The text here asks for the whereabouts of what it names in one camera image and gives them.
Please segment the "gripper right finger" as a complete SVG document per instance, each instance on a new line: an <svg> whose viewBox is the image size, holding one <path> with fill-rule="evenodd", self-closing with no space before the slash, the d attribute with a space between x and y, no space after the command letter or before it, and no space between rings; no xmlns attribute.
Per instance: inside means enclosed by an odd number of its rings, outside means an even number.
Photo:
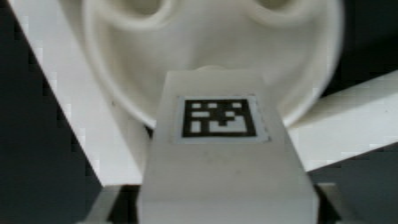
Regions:
<svg viewBox="0 0 398 224"><path fill-rule="evenodd" d="M350 210L343 194L334 183L315 185L320 197L316 224L355 224L355 213Z"/></svg>

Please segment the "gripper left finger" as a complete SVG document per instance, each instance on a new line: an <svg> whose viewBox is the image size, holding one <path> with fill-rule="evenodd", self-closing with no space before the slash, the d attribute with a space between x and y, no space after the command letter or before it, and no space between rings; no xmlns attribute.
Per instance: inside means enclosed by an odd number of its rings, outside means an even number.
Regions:
<svg viewBox="0 0 398 224"><path fill-rule="evenodd" d="M85 215L76 224L139 224L139 185L105 186Z"/></svg>

